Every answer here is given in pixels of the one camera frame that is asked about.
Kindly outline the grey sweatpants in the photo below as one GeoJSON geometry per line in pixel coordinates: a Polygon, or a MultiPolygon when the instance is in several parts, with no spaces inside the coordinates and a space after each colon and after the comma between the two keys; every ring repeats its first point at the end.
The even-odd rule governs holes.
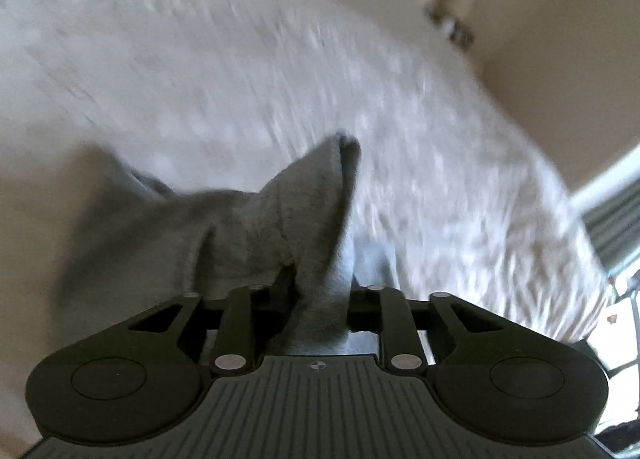
{"type": "Polygon", "coordinates": [[[82,157],[96,182],[70,238],[52,301],[63,347],[178,295],[219,300],[296,271],[279,354],[372,354],[372,335],[346,325],[354,283],[396,287],[395,250],[355,233],[360,161],[335,134],[257,192],[180,193],[100,149],[82,157]]]}

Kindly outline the green striped curtain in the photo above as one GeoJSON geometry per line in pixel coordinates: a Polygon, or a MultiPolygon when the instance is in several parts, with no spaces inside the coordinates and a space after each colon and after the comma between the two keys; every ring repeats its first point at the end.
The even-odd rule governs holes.
{"type": "Polygon", "coordinates": [[[594,252],[609,275],[617,275],[639,257],[639,179],[588,211],[582,220],[594,252]]]}

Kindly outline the white embroidered bedspread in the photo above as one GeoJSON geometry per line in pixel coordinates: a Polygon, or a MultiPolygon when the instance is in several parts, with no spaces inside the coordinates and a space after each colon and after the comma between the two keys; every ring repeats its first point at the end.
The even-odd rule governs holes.
{"type": "Polygon", "coordinates": [[[1,0],[2,456],[38,437],[24,385],[93,146],[255,191],[338,130],[362,149],[356,234],[402,289],[593,329],[608,291],[562,179],[412,0],[1,0]]]}

